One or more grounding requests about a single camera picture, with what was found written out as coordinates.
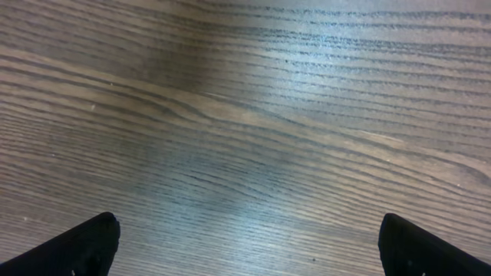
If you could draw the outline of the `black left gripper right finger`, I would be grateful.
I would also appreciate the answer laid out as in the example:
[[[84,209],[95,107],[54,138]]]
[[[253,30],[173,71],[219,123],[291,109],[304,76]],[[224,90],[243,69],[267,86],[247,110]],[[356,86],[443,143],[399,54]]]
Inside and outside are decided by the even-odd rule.
[[[381,223],[378,247],[386,276],[490,276],[490,265],[394,213]]]

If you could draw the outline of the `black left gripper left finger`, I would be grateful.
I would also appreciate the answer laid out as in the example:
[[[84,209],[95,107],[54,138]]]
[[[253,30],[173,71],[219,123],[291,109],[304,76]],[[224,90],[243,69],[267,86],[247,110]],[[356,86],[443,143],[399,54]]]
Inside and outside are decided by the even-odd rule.
[[[120,224],[103,212],[1,264],[1,276],[107,276]]]

